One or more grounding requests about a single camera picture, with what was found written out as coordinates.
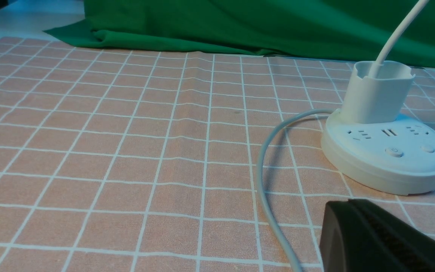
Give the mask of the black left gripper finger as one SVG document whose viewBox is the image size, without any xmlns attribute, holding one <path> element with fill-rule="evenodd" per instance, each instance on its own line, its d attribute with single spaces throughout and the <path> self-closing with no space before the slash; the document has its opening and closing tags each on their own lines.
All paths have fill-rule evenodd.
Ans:
<svg viewBox="0 0 435 272">
<path fill-rule="evenodd" d="M 364 199 L 326 203 L 319 249 L 325 272 L 435 272 L 435 240 Z"/>
</svg>

